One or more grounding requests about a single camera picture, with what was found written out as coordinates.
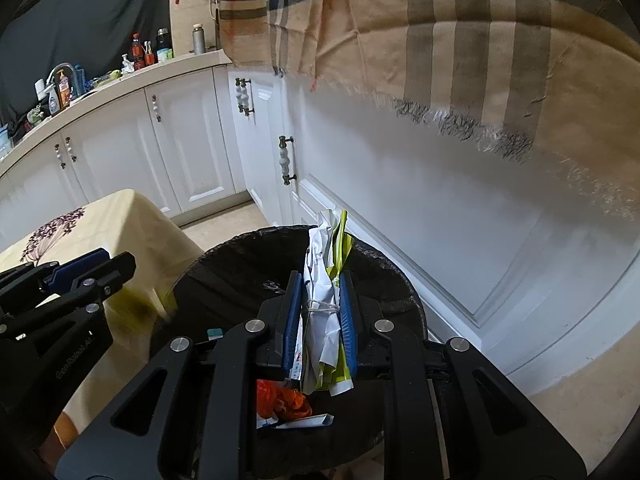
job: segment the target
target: dish soap bottle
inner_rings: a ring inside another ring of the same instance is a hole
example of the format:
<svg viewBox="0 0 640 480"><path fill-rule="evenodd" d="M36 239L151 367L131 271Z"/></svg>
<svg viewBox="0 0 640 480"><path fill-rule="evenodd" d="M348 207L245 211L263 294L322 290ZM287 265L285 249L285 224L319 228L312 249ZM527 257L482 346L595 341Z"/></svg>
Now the dish soap bottle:
<svg viewBox="0 0 640 480"><path fill-rule="evenodd" d="M65 71L58 70L60 82L58 83L58 92L60 94L60 107L62 109L69 106L71 101L71 88L69 88L69 78L65 75Z"/></svg>
<svg viewBox="0 0 640 480"><path fill-rule="evenodd" d="M58 100L55 85L49 85L47 90L49 90L49 115L53 117L60 111L60 101Z"/></svg>

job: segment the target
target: plaid fabric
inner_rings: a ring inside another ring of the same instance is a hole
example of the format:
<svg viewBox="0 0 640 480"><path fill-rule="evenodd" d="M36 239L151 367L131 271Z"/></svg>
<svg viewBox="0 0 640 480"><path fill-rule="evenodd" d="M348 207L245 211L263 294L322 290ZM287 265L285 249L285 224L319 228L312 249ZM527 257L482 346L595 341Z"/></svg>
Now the plaid fabric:
<svg viewBox="0 0 640 480"><path fill-rule="evenodd" d="M222 0L237 64L380 92L399 114L640 203L640 34L618 0Z"/></svg>

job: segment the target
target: thermos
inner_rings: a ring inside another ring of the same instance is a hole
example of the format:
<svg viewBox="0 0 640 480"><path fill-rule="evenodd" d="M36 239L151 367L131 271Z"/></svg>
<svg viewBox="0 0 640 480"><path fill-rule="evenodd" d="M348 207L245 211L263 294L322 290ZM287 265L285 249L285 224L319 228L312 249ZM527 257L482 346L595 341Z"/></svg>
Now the thermos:
<svg viewBox="0 0 640 480"><path fill-rule="evenodd" d="M198 54L204 54L207 51L207 47L204 44L204 29L201 23L193 25L191 39L193 40L193 53L196 56Z"/></svg>
<svg viewBox="0 0 640 480"><path fill-rule="evenodd" d="M171 36L168 28L158 30L158 42L156 43L156 56L158 63L174 58L174 50L171 46Z"/></svg>

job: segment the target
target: kitchen counter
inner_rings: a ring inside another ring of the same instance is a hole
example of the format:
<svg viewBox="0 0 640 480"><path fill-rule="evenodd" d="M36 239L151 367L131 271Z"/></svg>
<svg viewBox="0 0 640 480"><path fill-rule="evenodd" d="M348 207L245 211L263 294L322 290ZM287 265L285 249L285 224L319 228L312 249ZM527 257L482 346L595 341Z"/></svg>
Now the kitchen counter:
<svg viewBox="0 0 640 480"><path fill-rule="evenodd" d="M131 75L101 86L91 95L76 101L71 107L60 112L55 117L47 118L28 132L21 142L0 161L0 177L24 155L61 128L110 101L171 77L229 63L231 63L231 60L222 49L200 54L199 56L185 54L164 63L148 66Z"/></svg>

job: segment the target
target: white door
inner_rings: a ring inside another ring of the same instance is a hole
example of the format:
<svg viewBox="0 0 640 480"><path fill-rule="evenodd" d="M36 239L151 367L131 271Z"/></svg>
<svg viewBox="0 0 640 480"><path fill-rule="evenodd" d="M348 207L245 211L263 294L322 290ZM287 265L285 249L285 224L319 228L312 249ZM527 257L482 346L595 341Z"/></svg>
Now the white door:
<svg viewBox="0 0 640 480"><path fill-rule="evenodd" d="M248 117L240 113L236 104L236 78L251 80L246 88L250 108L254 111ZM231 107L244 180L254 202L272 225L283 223L278 196L278 185L282 178L278 177L273 156L278 136L283 134L281 89L278 83L279 80L268 74L229 73L229 90L233 99Z"/></svg>
<svg viewBox="0 0 640 480"><path fill-rule="evenodd" d="M234 194L211 69L162 81L145 92L182 211Z"/></svg>
<svg viewBox="0 0 640 480"><path fill-rule="evenodd" d="M62 136L55 134L0 177L3 249L48 221L86 204Z"/></svg>
<svg viewBox="0 0 640 480"><path fill-rule="evenodd" d="M144 90L74 121L62 129L62 137L89 202L121 189L133 189L167 216L180 213Z"/></svg>

